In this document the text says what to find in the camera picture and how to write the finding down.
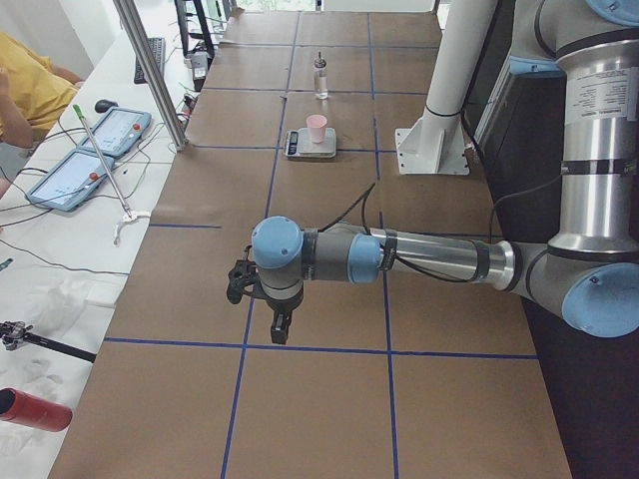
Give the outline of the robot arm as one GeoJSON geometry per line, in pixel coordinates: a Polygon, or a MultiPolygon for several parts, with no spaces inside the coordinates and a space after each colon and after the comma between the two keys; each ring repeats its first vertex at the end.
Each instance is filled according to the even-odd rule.
{"type": "Polygon", "coordinates": [[[308,280],[368,283],[408,269],[512,291],[598,337],[638,326],[638,243],[630,199],[638,166],[638,5],[634,1],[519,1],[510,70],[566,77],[558,233],[547,243],[432,237],[335,222],[302,229],[262,220],[229,274],[227,296],[272,309],[285,343],[308,280]]]}

